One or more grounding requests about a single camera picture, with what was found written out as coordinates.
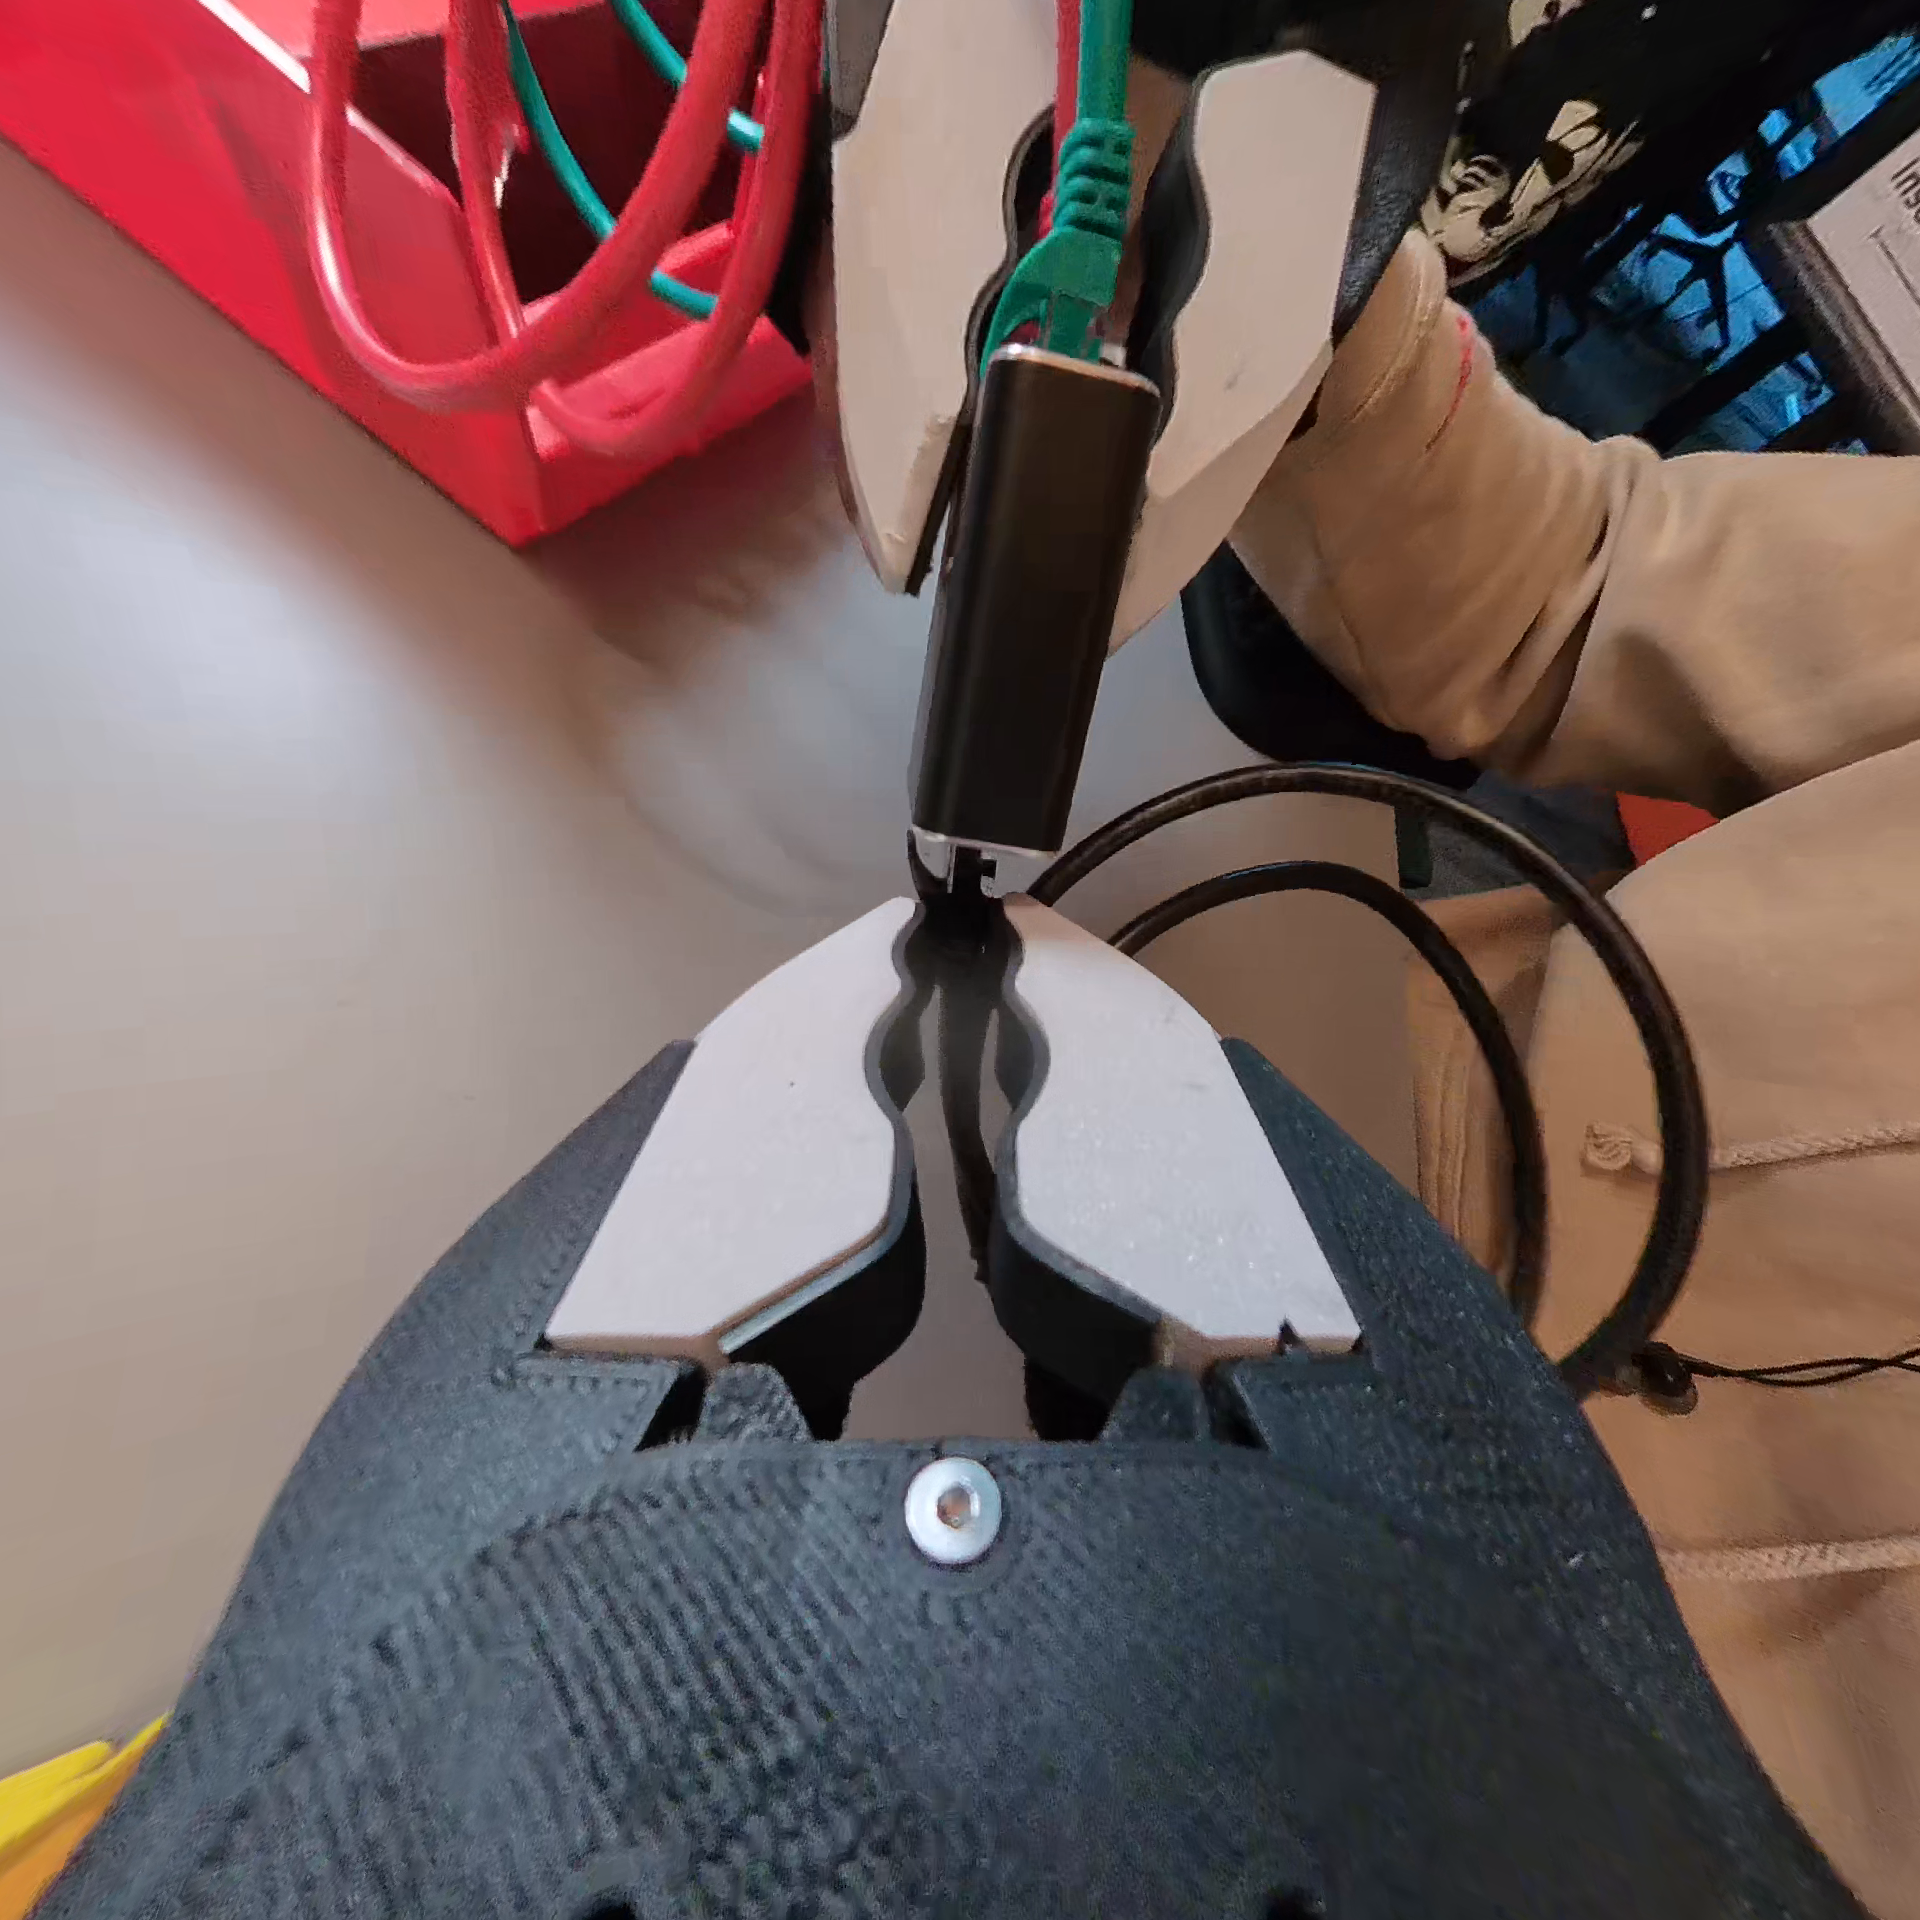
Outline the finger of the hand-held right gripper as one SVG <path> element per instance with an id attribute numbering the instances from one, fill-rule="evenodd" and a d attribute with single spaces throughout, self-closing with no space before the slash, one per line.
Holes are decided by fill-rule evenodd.
<path id="1" fill-rule="evenodd" d="M 1323 58 L 1223 64 L 1156 162 L 1127 364 L 1159 427 L 1113 650 L 1226 543 L 1329 370 L 1374 105 Z"/>
<path id="2" fill-rule="evenodd" d="M 1056 92 L 1046 3 L 826 7 L 833 359 L 856 528 L 887 592 L 927 580 Z"/>

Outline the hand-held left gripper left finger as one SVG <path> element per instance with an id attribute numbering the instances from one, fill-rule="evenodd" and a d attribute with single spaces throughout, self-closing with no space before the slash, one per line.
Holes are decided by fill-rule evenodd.
<path id="1" fill-rule="evenodd" d="M 675 1057 L 670 1090 L 545 1325 L 554 1354 L 761 1364 L 807 1429 L 919 1324 L 928 1249 L 906 1111 L 922 1087 L 922 905 L 806 948 Z"/>

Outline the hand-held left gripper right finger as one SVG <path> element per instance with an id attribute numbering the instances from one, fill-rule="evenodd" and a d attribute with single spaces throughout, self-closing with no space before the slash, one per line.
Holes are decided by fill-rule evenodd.
<path id="1" fill-rule="evenodd" d="M 984 1277 L 1033 1434 L 1097 1439 L 1156 1369 L 1356 1356 L 1348 1292 L 1209 1019 L 1056 907 L 1002 914 Z"/>

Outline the black ethernet splitter adapter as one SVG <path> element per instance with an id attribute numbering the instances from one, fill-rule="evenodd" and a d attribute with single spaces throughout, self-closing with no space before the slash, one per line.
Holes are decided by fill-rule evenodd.
<path id="1" fill-rule="evenodd" d="M 927 903 L 1065 845 L 1159 421 L 1159 389 L 1097 359 L 1014 343 L 986 365 L 910 769 Z"/>

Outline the red storage bin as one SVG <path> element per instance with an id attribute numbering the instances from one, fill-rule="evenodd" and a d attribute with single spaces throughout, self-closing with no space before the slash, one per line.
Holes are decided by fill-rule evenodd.
<path id="1" fill-rule="evenodd" d="M 592 185 L 625 199 L 666 123 L 666 84 L 610 4 L 513 9 Z M 6 139 L 514 547 L 810 384 L 761 320 L 690 442 L 625 464 L 577 451 L 540 413 L 433 417 L 380 392 L 338 347 L 307 257 L 312 16 L 271 3 L 3 3 Z M 355 271 L 375 325 L 416 357 L 490 340 L 452 199 L 444 19 L 447 4 L 366 4 L 348 131 Z M 538 156 L 514 159 L 502 217 L 529 304 L 586 265 L 590 234 Z M 683 370 L 690 329 L 639 296 L 569 397 L 627 412 Z"/>

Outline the yellow storage bin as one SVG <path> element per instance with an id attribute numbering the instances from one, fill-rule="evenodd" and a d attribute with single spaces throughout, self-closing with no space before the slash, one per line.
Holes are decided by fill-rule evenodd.
<path id="1" fill-rule="evenodd" d="M 162 1714 L 124 1744 L 89 1743 L 3 1781 L 3 1916 L 28 1916 L 159 1743 Z"/>

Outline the person's right forearm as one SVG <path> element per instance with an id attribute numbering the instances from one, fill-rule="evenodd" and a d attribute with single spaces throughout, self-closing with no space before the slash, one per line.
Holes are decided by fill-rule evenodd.
<path id="1" fill-rule="evenodd" d="M 1587 439 L 1507 380 L 1419 234 L 1233 544 L 1440 759 L 1720 819 L 1827 779 L 1915 802 L 1915 460 Z"/>

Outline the person's right hand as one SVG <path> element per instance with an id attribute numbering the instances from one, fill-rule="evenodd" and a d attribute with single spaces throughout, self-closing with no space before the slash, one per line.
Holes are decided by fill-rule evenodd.
<path id="1" fill-rule="evenodd" d="M 1422 212 L 1452 293 L 1510 267 L 1634 159 L 1665 12 L 1643 3 L 1507 7 L 1507 61 L 1462 114 Z"/>

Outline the person's beige hoodie torso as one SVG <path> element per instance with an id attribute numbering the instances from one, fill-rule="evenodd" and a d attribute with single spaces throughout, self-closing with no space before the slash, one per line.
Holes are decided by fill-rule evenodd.
<path id="1" fill-rule="evenodd" d="M 1663 1337 L 1734 1369 L 1879 1357 L 1919 1324 L 1915 748 L 1756 805 L 1614 889 L 1691 1039 L 1712 1196 Z M 1436 901 L 1526 1044 L 1553 1189 L 1539 1320 L 1564 1354 L 1617 1300 L 1658 1165 L 1642 1044 L 1526 887 Z M 1915 1377 L 1594 1397 L 1702 1661 L 1875 1916 L 1919 1903 Z"/>

